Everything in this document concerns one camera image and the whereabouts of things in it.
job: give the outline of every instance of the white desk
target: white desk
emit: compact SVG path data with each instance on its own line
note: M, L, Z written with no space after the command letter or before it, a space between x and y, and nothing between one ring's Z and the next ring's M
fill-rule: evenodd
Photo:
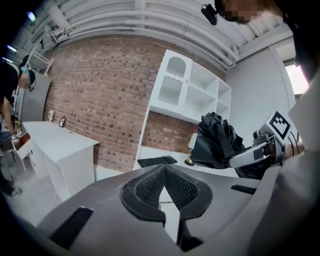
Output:
M189 169L197 170L204 173L209 174L215 174L215 175L221 175L221 176L228 176L228 177L238 177L236 170L234 168L228 168L228 169L211 169L207 167L202 167L198 165L189 166L185 164L185 160L189 158L190 154L186 153L179 153L179 152L173 152L173 151L167 151L167 150L161 150L146 146L141 146L140 151L138 154L137 159L146 159L146 158L158 158L158 157L164 157L164 156L172 156L175 160L177 160L176 165L186 167ZM137 160L134 163L133 169L140 169L140 165L138 164ZM160 203L164 202L172 202L172 199L170 198L167 190L164 188L161 195L160 195Z
M95 182L94 145L99 141L51 122L23 122L31 164L40 178L50 175L62 201Z

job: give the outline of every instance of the white shelf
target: white shelf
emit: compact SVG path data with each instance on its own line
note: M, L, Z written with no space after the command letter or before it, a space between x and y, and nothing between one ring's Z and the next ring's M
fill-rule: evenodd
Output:
M161 62L149 101L150 110L193 124L207 113L229 119L231 88L218 76L167 50Z
M225 103L227 106L231 104L231 88L222 80L218 81L218 99Z
M220 101L219 99L217 100L217 105L216 105L216 113L223 118L223 120L229 119L230 115L230 108L228 105Z
M200 122L203 115L216 110L216 104L214 97L196 87L189 86L182 115Z
M217 76L195 62L192 63L189 85L199 88L214 98L218 96Z

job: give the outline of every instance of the shoe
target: shoe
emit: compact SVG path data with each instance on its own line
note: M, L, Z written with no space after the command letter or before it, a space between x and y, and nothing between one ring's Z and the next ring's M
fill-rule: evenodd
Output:
M20 187L16 187L16 188L12 191L11 195L9 195L9 197L10 197L10 198L16 198L16 197L20 196L21 193L22 193L22 189L21 189Z

